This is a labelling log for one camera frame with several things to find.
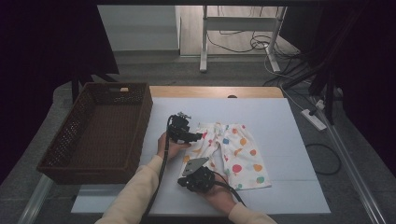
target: person's arm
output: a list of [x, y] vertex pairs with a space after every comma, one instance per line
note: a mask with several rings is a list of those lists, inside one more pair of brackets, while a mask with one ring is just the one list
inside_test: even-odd
[[[216, 180], [224, 182], [221, 177], [216, 175]], [[233, 195], [224, 187], [215, 185], [208, 193], [199, 193], [212, 204], [213, 207], [220, 210], [228, 216], [235, 224], [274, 224], [273, 219], [264, 213], [255, 212], [246, 208], [241, 203], [233, 200]]]
[[[163, 155], [165, 149], [166, 133], [158, 139], [158, 152], [147, 165], [137, 169], [134, 177], [125, 185], [114, 202], [107, 208], [102, 218], [96, 224], [103, 223], [139, 223], [151, 196], [158, 187]], [[176, 144], [169, 142], [168, 159], [172, 159], [182, 149], [190, 144]]]

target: white tabletop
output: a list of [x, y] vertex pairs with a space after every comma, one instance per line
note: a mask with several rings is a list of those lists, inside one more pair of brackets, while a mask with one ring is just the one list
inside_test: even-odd
[[[241, 123], [253, 135], [268, 171], [272, 187], [239, 190], [247, 207], [266, 214], [326, 214], [323, 196], [287, 99], [153, 98], [140, 164], [157, 151], [157, 139], [169, 116], [183, 112], [192, 116], [191, 132], [200, 122]], [[153, 216], [219, 216], [203, 198], [178, 183], [183, 153], [169, 161]], [[84, 185], [72, 213], [103, 213], [123, 185]]]

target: white wall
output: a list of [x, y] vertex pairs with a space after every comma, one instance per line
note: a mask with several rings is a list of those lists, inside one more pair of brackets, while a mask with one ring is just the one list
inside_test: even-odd
[[113, 51], [179, 49], [175, 6], [98, 6]]

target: white cloth with colorful dots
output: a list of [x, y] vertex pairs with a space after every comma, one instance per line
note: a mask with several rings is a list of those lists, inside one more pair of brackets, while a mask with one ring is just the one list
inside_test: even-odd
[[192, 143], [186, 150], [180, 177], [191, 159], [208, 157], [204, 164], [210, 170], [218, 172], [219, 166], [214, 160], [214, 152], [220, 147], [228, 182], [234, 189], [258, 189], [271, 187], [271, 182], [262, 161], [262, 155], [253, 136], [243, 124], [201, 123], [197, 128], [202, 139]]

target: gray floor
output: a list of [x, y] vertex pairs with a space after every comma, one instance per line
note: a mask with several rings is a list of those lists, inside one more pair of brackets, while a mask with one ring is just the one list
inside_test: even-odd
[[[207, 73], [202, 74], [199, 72], [199, 58], [197, 57], [180, 57], [161, 52], [155, 54], [147, 52], [138, 55], [130, 52], [116, 52], [120, 75], [111, 76], [118, 81], [144, 81], [149, 85], [165, 86], [261, 86], [276, 76], [271, 73], [268, 62], [264, 62], [265, 56], [263, 55], [216, 56], [221, 53], [215, 51], [213, 54], [209, 58]], [[281, 70], [286, 67], [292, 68], [298, 63], [293, 60], [289, 64], [289, 60], [279, 59]], [[266, 82], [266, 84], [277, 86], [278, 82], [272, 81]], [[297, 104], [290, 101], [290, 108], [303, 141], [305, 144], [325, 144], [334, 148], [327, 132], [318, 132], [300, 115], [301, 108], [299, 106], [313, 108], [313, 105], [307, 100], [309, 97], [307, 95], [308, 86], [307, 83], [301, 83], [287, 91]], [[384, 217], [389, 223], [396, 223], [396, 179], [346, 117], [342, 108], [342, 97], [340, 99], [334, 105], [334, 127], [342, 136], [349, 155], [353, 158], [361, 176], [375, 196]], [[48, 117], [15, 169], [0, 186], [0, 220], [2, 223], [17, 223], [20, 218], [40, 178], [40, 173], [35, 170], [35, 167], [71, 108], [71, 102], [70, 83], [66, 83], [55, 91], [54, 102]], [[326, 172], [336, 168], [337, 161], [326, 149], [310, 147], [307, 150], [315, 169]], [[330, 215], [287, 215], [273, 216], [273, 218], [278, 223], [372, 223], [361, 203], [361, 196], [349, 180], [345, 166], [336, 175], [318, 175], [318, 179], [332, 211]], [[53, 185], [35, 223], [93, 223], [101, 216], [100, 214], [84, 216], [70, 214], [77, 193], [78, 186]], [[159, 222], [228, 223], [224, 217], [167, 217], [161, 219], [154, 217], [146, 221], [146, 223]]]

